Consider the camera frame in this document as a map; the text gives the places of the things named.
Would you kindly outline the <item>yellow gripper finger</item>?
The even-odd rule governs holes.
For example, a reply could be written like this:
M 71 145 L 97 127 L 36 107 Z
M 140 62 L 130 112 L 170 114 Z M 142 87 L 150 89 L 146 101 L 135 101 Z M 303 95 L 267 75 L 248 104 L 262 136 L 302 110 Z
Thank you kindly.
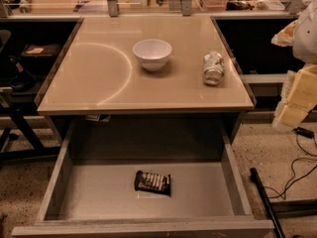
M 280 96 L 272 126 L 295 129 L 317 105 L 317 65 L 306 64 L 298 72 L 289 70 Z
M 289 23 L 272 37 L 271 43 L 279 47 L 292 47 L 294 43 L 296 25 L 297 20 Z

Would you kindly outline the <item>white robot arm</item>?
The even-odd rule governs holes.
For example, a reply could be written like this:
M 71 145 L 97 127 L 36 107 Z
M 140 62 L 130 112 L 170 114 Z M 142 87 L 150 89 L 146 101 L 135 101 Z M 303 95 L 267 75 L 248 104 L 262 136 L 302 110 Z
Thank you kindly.
M 281 100 L 274 111 L 273 127 L 290 131 L 317 105 L 317 0 L 297 20 L 275 34 L 271 42 L 279 47 L 292 47 L 293 55 L 304 62 L 298 72 L 287 72 Z

